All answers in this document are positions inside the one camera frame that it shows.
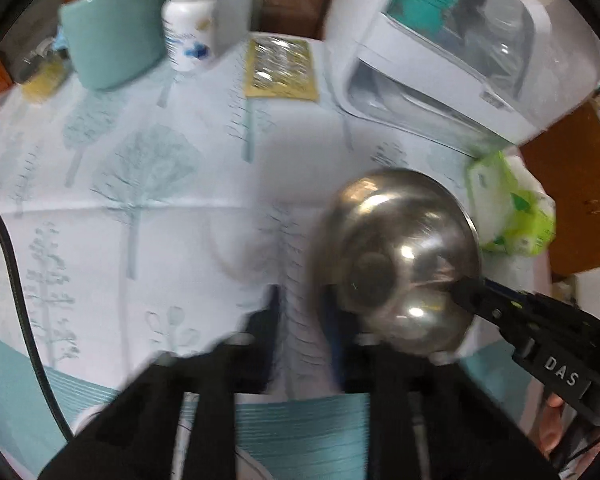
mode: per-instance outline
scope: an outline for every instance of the white pill bottle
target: white pill bottle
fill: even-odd
[[[216,54],[216,0],[167,0],[162,24],[167,55],[179,72],[199,69]]]

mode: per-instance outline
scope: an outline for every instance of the yellow object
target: yellow object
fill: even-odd
[[[277,36],[252,38],[247,49],[244,95],[317,101],[309,43]]]
[[[56,93],[64,82],[68,69],[58,54],[40,63],[37,72],[22,83],[22,96],[30,103],[40,104]]]

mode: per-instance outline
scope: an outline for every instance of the wet wipes pack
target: wet wipes pack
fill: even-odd
[[[522,158],[496,152],[468,169],[472,218],[486,251],[536,256],[555,236],[555,202]]]

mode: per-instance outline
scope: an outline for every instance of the clear plastic lid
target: clear plastic lid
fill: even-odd
[[[482,13],[486,25],[496,34],[517,34],[523,26],[525,6],[520,0],[485,0]]]

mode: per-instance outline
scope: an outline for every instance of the teal box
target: teal box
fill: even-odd
[[[60,22],[80,82],[90,90],[118,86],[165,54],[158,0],[74,0]]]

